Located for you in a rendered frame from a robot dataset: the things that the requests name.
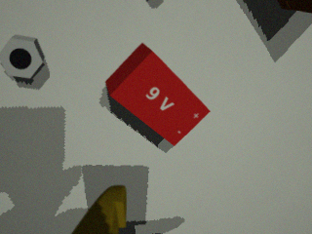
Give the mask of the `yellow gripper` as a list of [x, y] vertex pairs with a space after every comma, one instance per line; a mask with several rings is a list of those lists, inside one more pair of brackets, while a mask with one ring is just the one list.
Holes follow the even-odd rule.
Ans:
[[126, 227], [127, 190], [108, 187], [93, 203], [71, 234], [119, 234]]

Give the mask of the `grey hex nut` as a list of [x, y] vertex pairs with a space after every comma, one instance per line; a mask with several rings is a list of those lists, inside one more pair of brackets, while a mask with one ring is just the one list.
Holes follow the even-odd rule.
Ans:
[[37, 38], [14, 35], [0, 52], [0, 60], [9, 76], [31, 78], [44, 61]]

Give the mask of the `red 9v battery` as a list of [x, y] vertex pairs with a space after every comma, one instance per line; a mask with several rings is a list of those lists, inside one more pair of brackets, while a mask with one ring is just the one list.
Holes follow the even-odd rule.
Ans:
[[173, 146], [211, 112], [143, 43], [105, 84], [112, 98]]

